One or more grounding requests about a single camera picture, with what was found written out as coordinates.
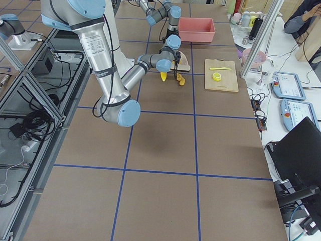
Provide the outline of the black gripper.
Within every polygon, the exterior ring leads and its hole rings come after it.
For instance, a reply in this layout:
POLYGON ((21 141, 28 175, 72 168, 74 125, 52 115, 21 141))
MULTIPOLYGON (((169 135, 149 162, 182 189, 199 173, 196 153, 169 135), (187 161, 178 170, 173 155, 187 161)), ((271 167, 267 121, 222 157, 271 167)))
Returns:
POLYGON ((181 60, 181 53, 180 53, 180 51, 177 51, 175 53, 174 62, 175 63, 180 63, 180 60, 181 60))
POLYGON ((178 29, 174 29, 174 30, 167 29, 167 33, 166 33, 165 38, 167 39, 171 35, 179 36, 179 30, 178 29))

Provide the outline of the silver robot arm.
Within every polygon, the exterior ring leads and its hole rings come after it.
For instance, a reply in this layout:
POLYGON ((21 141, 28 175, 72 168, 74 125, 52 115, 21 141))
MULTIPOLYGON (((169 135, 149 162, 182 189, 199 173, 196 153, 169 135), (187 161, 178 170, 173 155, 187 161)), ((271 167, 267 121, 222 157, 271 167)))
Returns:
POLYGON ((165 43, 159 53, 139 57, 136 64, 120 56, 117 29, 111 1, 41 1, 44 25, 71 31, 78 35, 90 67, 100 84, 103 95, 97 102, 97 117, 121 127, 134 125, 140 116, 140 104, 131 99, 130 91, 151 68, 170 71, 176 52, 181 45, 178 24, 181 8, 170 1, 162 2, 159 9, 137 1, 146 14, 150 26, 167 17, 169 27, 165 43))
POLYGON ((171 1, 163 1, 160 2, 160 7, 155 9, 149 5, 152 1, 137 0, 134 2, 145 12, 146 20, 151 27, 163 19, 168 20, 166 39, 171 35, 179 36, 179 21, 182 15, 182 9, 179 6, 171 1))

